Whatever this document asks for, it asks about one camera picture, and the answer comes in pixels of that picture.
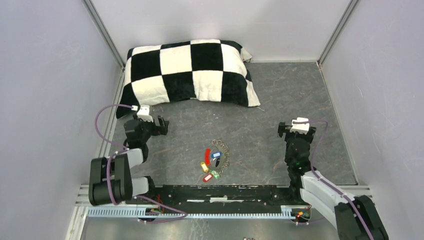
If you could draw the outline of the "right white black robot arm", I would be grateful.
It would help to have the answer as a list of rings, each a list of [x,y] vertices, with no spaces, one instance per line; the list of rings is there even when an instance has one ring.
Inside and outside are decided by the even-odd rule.
[[[314,207],[337,230],[341,240],[387,240],[389,235],[373,200],[354,195],[325,178],[314,166],[311,151],[316,128],[298,117],[280,122],[277,134],[285,141],[284,161],[290,178],[289,199]]]

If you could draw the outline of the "blue headed key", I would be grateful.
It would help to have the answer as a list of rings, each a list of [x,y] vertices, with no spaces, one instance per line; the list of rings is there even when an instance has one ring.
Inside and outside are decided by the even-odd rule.
[[[220,158],[222,156],[222,152],[221,151],[217,151],[211,154],[211,158],[215,159],[215,158]]]

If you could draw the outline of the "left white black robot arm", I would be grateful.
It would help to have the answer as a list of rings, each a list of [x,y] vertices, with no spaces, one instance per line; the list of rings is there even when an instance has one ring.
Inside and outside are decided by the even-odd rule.
[[[150,137],[165,136],[169,123],[160,115],[153,122],[135,116],[124,123],[125,148],[109,157],[91,160],[88,185],[91,205],[119,204],[136,196],[145,204],[156,200],[157,190],[152,178],[132,176],[131,169],[147,161],[147,141]]]

